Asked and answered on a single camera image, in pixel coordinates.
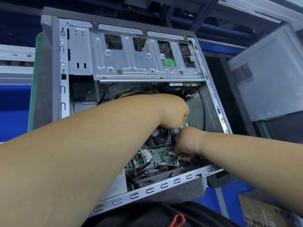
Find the person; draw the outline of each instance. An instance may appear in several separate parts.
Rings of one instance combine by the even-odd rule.
[[[157,126],[179,128],[188,113],[177,96],[130,96],[0,145],[0,226],[81,226]],[[180,153],[205,156],[303,215],[302,145],[185,127]],[[130,204],[100,216],[97,226],[236,226],[194,202]]]

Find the barcode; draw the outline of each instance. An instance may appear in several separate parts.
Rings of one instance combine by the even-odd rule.
[[[182,83],[175,83],[175,84],[169,83],[169,86],[183,86],[183,85]]]

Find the cardboard box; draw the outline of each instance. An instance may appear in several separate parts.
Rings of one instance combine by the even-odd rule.
[[[302,227],[302,219],[258,190],[239,194],[247,227]]]

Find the white cable tag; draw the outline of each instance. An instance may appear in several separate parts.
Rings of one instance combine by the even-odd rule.
[[[148,161],[150,161],[152,159],[152,155],[150,154],[150,152],[147,149],[141,150],[141,151],[145,155],[145,157],[147,158]]]

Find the person's right arm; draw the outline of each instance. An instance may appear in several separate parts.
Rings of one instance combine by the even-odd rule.
[[[303,215],[303,145],[249,136],[180,130],[174,154],[203,155]]]

